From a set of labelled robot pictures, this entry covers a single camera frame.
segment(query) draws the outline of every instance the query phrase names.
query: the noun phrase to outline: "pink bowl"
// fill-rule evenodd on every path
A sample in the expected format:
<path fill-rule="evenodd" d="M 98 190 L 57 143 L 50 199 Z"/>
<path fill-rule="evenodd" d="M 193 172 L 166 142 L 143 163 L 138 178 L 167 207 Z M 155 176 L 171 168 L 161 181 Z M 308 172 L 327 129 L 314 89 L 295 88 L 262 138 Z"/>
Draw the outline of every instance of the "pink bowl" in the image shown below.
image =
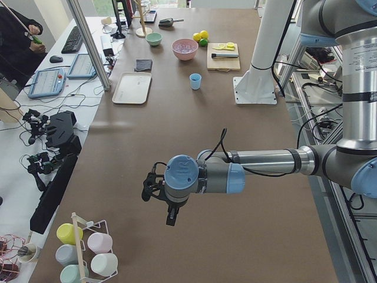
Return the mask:
<path fill-rule="evenodd" d="M 195 57 L 199 45 L 195 40 L 183 38 L 182 40 L 174 41 L 171 47 L 174 55 L 179 60 L 187 61 Z"/>

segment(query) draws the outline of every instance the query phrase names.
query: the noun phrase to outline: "green bowl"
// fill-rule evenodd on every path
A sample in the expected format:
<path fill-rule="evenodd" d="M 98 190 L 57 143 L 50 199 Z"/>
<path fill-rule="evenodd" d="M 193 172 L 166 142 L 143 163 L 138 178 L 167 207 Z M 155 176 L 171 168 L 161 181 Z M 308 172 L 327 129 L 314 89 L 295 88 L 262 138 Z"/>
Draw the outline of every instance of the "green bowl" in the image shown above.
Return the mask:
<path fill-rule="evenodd" d="M 161 40 L 163 40 L 163 36 L 157 32 L 153 32 L 151 34 L 147 34 L 145 39 L 151 46 L 157 46 L 160 45 Z"/>

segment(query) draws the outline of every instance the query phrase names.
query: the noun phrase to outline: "black jacket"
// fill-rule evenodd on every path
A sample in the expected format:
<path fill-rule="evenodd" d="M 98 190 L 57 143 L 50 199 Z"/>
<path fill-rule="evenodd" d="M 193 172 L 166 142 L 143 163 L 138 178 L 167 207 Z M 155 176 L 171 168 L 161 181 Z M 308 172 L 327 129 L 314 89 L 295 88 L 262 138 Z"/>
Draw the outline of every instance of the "black jacket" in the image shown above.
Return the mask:
<path fill-rule="evenodd" d="M 39 34 L 42 33 L 42 25 L 12 11 L 26 27 L 35 25 L 41 31 Z M 0 7 L 0 73 L 10 81 L 17 80 L 22 86 L 45 57 L 45 54 L 32 52 L 29 47 L 30 39 L 25 35 L 24 28 L 6 8 Z"/>

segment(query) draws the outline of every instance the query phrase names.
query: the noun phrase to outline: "white tray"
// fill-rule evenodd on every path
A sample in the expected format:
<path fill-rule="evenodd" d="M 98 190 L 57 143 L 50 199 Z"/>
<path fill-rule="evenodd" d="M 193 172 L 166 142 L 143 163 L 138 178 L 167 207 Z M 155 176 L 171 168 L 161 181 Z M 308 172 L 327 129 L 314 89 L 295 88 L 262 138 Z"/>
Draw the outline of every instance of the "white tray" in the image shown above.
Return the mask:
<path fill-rule="evenodd" d="M 151 80 L 152 75 L 150 73 L 122 73 L 113 95 L 113 103 L 145 103 L 147 101 Z"/>

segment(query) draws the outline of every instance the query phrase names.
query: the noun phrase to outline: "computer keyboard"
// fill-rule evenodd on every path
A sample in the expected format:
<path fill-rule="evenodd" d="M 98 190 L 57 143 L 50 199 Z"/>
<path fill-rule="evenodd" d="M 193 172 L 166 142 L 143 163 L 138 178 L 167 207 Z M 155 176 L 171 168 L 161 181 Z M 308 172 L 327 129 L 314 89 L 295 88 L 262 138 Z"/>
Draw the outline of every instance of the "computer keyboard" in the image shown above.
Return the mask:
<path fill-rule="evenodd" d="M 82 37 L 78 30 L 77 26 L 74 26 L 73 29 L 70 32 L 70 35 L 68 36 L 64 47 L 62 49 L 62 53 L 76 53 L 80 50 L 80 47 L 82 45 Z"/>

